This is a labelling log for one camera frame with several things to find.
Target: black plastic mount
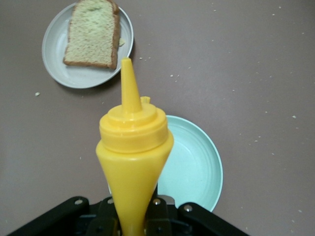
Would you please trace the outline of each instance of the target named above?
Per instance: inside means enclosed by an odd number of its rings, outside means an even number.
[[[8,236],[121,236],[111,197],[90,205],[73,197]],[[146,236],[248,236],[195,203],[175,207],[154,195],[146,215]]]

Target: plate rim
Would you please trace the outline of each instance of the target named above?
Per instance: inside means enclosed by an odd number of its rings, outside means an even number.
[[[121,66],[118,67],[118,69],[115,69],[115,71],[113,71],[113,73],[108,77],[106,78],[105,80],[101,81],[100,83],[96,83],[96,84],[93,84],[93,85],[88,85],[88,86],[81,86],[81,87],[78,87],[78,86],[71,86],[70,84],[65,84],[63,82],[61,82],[59,79],[55,78],[55,76],[52,75],[52,72],[50,71],[50,68],[49,68],[49,65],[47,64],[47,61],[46,61],[46,53],[45,53],[45,50],[46,50],[46,42],[47,42],[47,38],[48,38],[48,34],[50,33],[51,31],[51,28],[54,26],[55,22],[57,21],[58,18],[60,18],[66,11],[68,11],[69,9],[73,8],[75,5],[77,4],[77,2],[74,2],[72,3],[71,5],[65,7],[63,10],[61,10],[53,19],[52,21],[49,23],[46,31],[45,31],[45,34],[44,34],[44,37],[43,37],[43,40],[42,40],[42,46],[41,46],[41,54],[42,54],[42,61],[44,63],[44,66],[45,66],[45,69],[46,71],[48,72],[48,74],[56,81],[58,82],[59,84],[65,86],[65,87],[68,87],[68,88],[72,88],[72,89],[89,89],[89,88],[93,88],[93,87],[96,87],[96,86],[99,86],[101,84],[104,84],[105,82],[111,80],[114,76],[116,76],[120,70],[121,70]],[[130,35],[130,38],[131,38],[131,42],[130,42],[130,48],[128,50],[128,53],[125,57],[129,57],[131,52],[132,52],[132,48],[133,48],[133,45],[134,45],[134,30],[133,30],[133,25],[132,25],[132,22],[130,20],[130,17],[126,14],[126,12],[121,8],[119,7],[119,11],[120,11],[120,14],[123,14],[124,17],[126,18],[127,20],[127,24],[128,24],[128,28],[130,29],[130,32],[131,32],[131,35]]]
[[[168,125],[170,124],[168,118],[171,118],[173,120],[183,121],[184,123],[187,123],[188,125],[194,127],[194,129],[197,129],[198,131],[200,131],[202,133],[202,135],[207,139],[207,141],[209,141],[209,144],[211,145],[211,147],[214,149],[214,151],[216,153],[215,160],[218,161],[219,167],[220,167],[220,185],[219,185],[219,188],[217,189],[218,190],[218,194],[217,194],[215,200],[213,201],[212,206],[210,208],[207,208],[207,210],[212,212],[214,210],[214,208],[216,207],[216,205],[218,204],[218,202],[219,202],[219,199],[220,199],[220,196],[221,196],[221,193],[222,193],[222,189],[223,189],[223,166],[222,166],[222,161],[221,161],[221,157],[220,157],[220,154],[218,152],[218,149],[215,146],[214,142],[209,137],[209,135],[207,135],[206,132],[203,131],[198,125],[196,125],[193,122],[191,122],[191,121],[189,121],[189,120],[187,120],[185,118],[182,118],[182,117],[173,116],[173,115],[166,115],[166,117],[167,117]]]

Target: slice of bread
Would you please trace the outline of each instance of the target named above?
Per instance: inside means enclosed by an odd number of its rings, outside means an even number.
[[[80,0],[72,12],[63,62],[116,69],[119,38],[119,8],[112,0]]]

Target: mustard bottle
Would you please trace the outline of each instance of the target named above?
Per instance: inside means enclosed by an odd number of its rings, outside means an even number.
[[[96,154],[124,236],[145,235],[145,214],[173,147],[165,112],[139,96],[132,62],[122,59],[122,104],[99,122]]]

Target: bread crust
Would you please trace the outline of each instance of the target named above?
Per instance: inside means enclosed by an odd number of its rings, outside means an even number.
[[[69,61],[66,59],[66,54],[68,51],[68,45],[65,50],[65,56],[63,58],[63,62],[66,65],[72,65],[72,66],[94,66],[94,67],[100,67],[100,68],[110,68],[110,69],[116,69],[117,67],[117,60],[118,60],[118,47],[119,47],[119,39],[120,39],[120,16],[119,16],[119,7],[113,0],[104,0],[107,2],[110,2],[113,9],[113,18],[114,18],[114,33],[112,38],[112,54],[111,54],[111,63],[110,64],[104,64],[101,62],[88,62],[88,61]],[[73,7],[72,14],[76,10],[77,4]],[[72,20],[70,20],[70,24],[68,26],[68,32],[71,29]],[[70,34],[68,34],[68,43],[71,41]]]

